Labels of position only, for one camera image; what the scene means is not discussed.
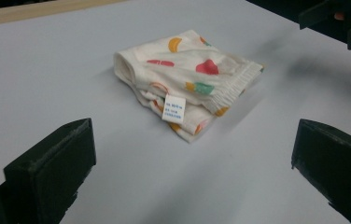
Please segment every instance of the polka dot fabric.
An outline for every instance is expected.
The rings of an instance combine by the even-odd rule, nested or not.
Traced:
[[[159,116],[166,94],[185,98],[184,122],[170,127],[191,142],[228,111],[262,65],[221,52],[190,30],[117,52],[114,70]]]

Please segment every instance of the yellow dot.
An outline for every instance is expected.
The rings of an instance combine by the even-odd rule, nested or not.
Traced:
[[[174,37],[169,41],[169,50],[173,53],[178,52],[178,44],[181,43],[182,39]]]
[[[190,82],[186,82],[185,83],[185,89],[187,89],[189,91],[195,91],[195,84],[190,83]]]
[[[227,106],[226,106],[226,107],[222,107],[222,108],[220,108],[219,110],[217,110],[216,116],[217,116],[217,117],[221,117],[221,116],[224,115],[228,110],[229,110],[229,108],[228,108]]]
[[[178,124],[176,124],[176,123],[170,123],[169,122],[169,125],[170,125],[170,128],[172,128],[173,131],[175,131],[175,132],[178,132],[181,129],[181,127]]]

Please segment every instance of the white label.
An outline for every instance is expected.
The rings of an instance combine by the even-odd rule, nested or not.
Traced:
[[[167,94],[161,119],[178,124],[182,123],[184,120],[185,102],[184,98]]]

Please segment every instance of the white fabric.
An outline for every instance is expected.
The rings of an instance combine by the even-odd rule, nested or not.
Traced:
[[[138,101],[159,116],[166,94],[187,100],[184,122],[170,126],[188,142],[262,71],[262,65],[223,53],[191,30],[120,51],[114,66]]]

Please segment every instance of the gray table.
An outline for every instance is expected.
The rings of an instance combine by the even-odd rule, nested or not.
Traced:
[[[138,104],[112,61],[189,29],[266,67],[193,144]],[[351,134],[351,51],[246,1],[128,1],[0,24],[0,184],[22,152],[87,117],[98,163],[62,223],[348,223],[290,159],[299,119]]]

